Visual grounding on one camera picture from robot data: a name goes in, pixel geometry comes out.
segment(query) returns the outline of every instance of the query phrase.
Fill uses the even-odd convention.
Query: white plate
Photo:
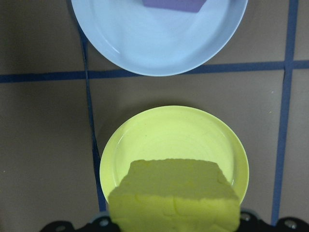
[[[248,0],[207,0],[198,13],[144,7],[142,0],[72,0],[92,45],[119,67],[149,76],[180,74],[218,53]]]

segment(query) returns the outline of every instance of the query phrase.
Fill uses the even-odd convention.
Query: blue tape
[[[298,60],[293,62],[294,69],[309,69],[309,60]]]
[[[84,78],[85,78],[85,72],[10,74],[10,75],[0,75],[0,83],[81,80]]]
[[[274,184],[273,204],[272,204],[272,214],[271,214],[271,224],[272,225],[275,225],[277,223],[279,219],[279,215],[280,215],[284,155],[285,155],[287,128],[288,128],[288,121],[289,121],[292,74],[293,74],[293,67],[294,67],[293,59],[294,59],[294,49],[295,49],[297,9],[298,9],[298,0],[290,0],[287,36],[286,36],[285,60],[284,60],[284,79],[283,79],[283,85],[282,85],[279,137],[278,137],[276,171],[275,171],[275,184]]]
[[[106,211],[105,197],[101,188],[100,183],[100,155],[98,152],[98,145],[95,133],[95,124],[93,119],[93,109],[91,101],[91,92],[89,86],[88,78],[88,39],[83,33],[82,29],[78,26],[79,34],[81,38],[82,51],[83,51],[83,60],[85,68],[85,80],[86,80],[86,91],[87,91],[87,103],[88,103],[88,115],[89,115],[89,124],[91,128],[91,137],[92,137],[92,157],[93,157],[93,167],[95,172],[96,186],[97,186],[97,195],[98,195],[98,205],[100,212]]]
[[[309,61],[302,61],[301,64],[307,64]],[[284,62],[257,62],[257,63],[238,63],[238,64],[215,64],[202,65],[183,74],[204,74],[204,73],[228,73],[228,72],[245,72],[245,71],[270,71],[283,70]],[[14,83],[26,81],[58,81],[58,80],[79,80],[84,79],[85,72],[53,72],[42,74],[13,74],[0,75],[0,83]],[[140,76],[129,71],[119,69],[111,71],[88,71],[89,79],[101,78],[119,78],[119,77],[136,77]]]

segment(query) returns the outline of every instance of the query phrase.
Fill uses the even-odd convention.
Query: plate
[[[122,124],[107,142],[100,163],[100,181],[108,199],[134,160],[197,159],[218,163],[240,201],[249,181],[245,150],[221,120],[187,106],[143,111]]]
[[[72,0],[91,44],[133,73],[169,76],[198,67],[237,29],[248,0],[207,0],[198,13],[145,7],[142,0]]]

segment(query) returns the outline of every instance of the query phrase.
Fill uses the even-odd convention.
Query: sponge
[[[144,6],[178,11],[199,12],[206,0],[143,0]]]
[[[234,232],[239,199],[214,162],[137,160],[109,195],[122,232]]]

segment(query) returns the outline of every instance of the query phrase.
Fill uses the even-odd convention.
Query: plate rim
[[[168,72],[156,72],[156,71],[153,71],[153,68],[150,69],[150,71],[139,71],[139,67],[137,65],[124,65],[123,62],[117,62],[117,59],[114,59],[111,55],[108,55],[108,54],[103,54],[100,49],[97,47],[97,44],[96,43],[93,43],[93,39],[91,38],[92,36],[90,36],[90,32],[88,31],[88,24],[86,23],[86,20],[83,21],[83,16],[82,14],[79,14],[78,13],[78,4],[81,2],[81,1],[77,1],[77,0],[71,0],[72,2],[72,6],[73,6],[73,11],[74,11],[74,14],[76,16],[76,19],[82,29],[82,31],[84,32],[84,34],[86,35],[86,37],[88,38],[89,42],[94,46],[94,48],[102,55],[104,56],[108,61],[110,61],[111,63],[117,65],[119,68],[121,69],[124,69],[124,70],[127,70],[129,72],[132,72],[132,73],[135,73],[137,75],[145,75],[145,76],[171,76],[171,75],[177,75],[177,74],[182,74],[182,73],[185,73],[185,72],[188,72],[192,69],[195,69],[199,66],[201,66],[202,64],[204,64],[205,62],[207,62],[208,60],[210,60],[211,58],[213,58],[218,52],[220,52],[223,47],[225,47],[225,45],[230,41],[230,39],[232,38],[232,36],[235,34],[237,28],[239,27],[242,19],[243,19],[243,16],[244,16],[244,13],[246,11],[246,8],[247,8],[247,5],[248,5],[248,0],[241,0],[241,6],[242,8],[239,10],[241,11],[241,13],[239,14],[239,17],[237,20],[235,20],[235,23],[233,24],[233,26],[231,27],[231,32],[229,33],[228,36],[226,36],[226,38],[224,39],[224,42],[219,45],[217,47],[217,49],[215,51],[213,51],[211,53],[211,55],[207,56],[206,58],[203,58],[201,59],[201,61],[197,62],[195,65],[192,65],[190,67],[187,67],[187,68],[177,68],[176,69],[173,69],[172,71],[168,71]]]
[[[191,111],[192,110],[193,111],[199,111],[200,113],[203,113],[203,114],[207,115],[208,117],[212,117],[213,119],[218,121],[220,124],[222,124],[227,130],[229,130],[229,132],[233,135],[233,137],[238,142],[240,149],[242,150],[241,162],[242,162],[242,166],[244,166],[244,168],[245,168],[245,170],[242,170],[242,171],[245,172],[246,176],[243,177],[243,180],[242,180],[242,182],[244,182],[243,185],[242,185],[243,186],[242,194],[237,193],[237,196],[239,197],[240,203],[242,203],[242,201],[243,201],[243,199],[246,195],[246,192],[247,192],[247,189],[248,189],[248,184],[249,184],[249,163],[248,163],[248,157],[247,157],[246,151],[245,151],[244,146],[241,143],[239,137],[237,137],[237,135],[233,132],[233,130],[227,124],[225,124],[222,120],[220,120],[216,116],[214,116],[214,115],[212,115],[212,114],[210,114],[206,111],[203,111],[203,110],[200,110],[200,109],[197,109],[197,108],[194,108],[194,107],[190,107],[190,106],[183,106],[183,105],[165,105],[165,106],[159,106],[159,107],[155,107],[155,108],[151,108],[151,109],[148,109],[148,110],[141,111],[140,113],[135,114],[134,116],[130,117],[128,120],[126,120],[124,123],[122,123],[115,130],[115,132],[109,138],[106,146],[103,149],[102,157],[101,157],[101,161],[100,161],[100,169],[99,169],[100,184],[101,184],[101,189],[102,189],[103,194],[105,196],[106,202],[108,203],[108,196],[109,196],[109,194],[111,193],[112,190],[107,191],[105,189],[104,186],[106,186],[105,184],[106,184],[107,181],[103,180],[103,176],[106,176],[106,173],[109,174],[109,176],[113,176],[112,167],[105,165],[105,163],[108,160],[112,159],[112,155],[109,155],[108,157],[106,157],[106,153],[109,152],[110,149],[112,149],[111,144],[115,142],[115,140],[113,140],[114,136],[116,136],[118,131],[121,130],[123,127],[125,127],[125,125],[128,124],[130,121],[136,119],[137,117],[140,117],[142,114],[145,114],[145,113],[150,112],[150,111],[160,110],[163,107],[164,108],[178,108],[178,109],[186,109],[186,110],[191,110]]]

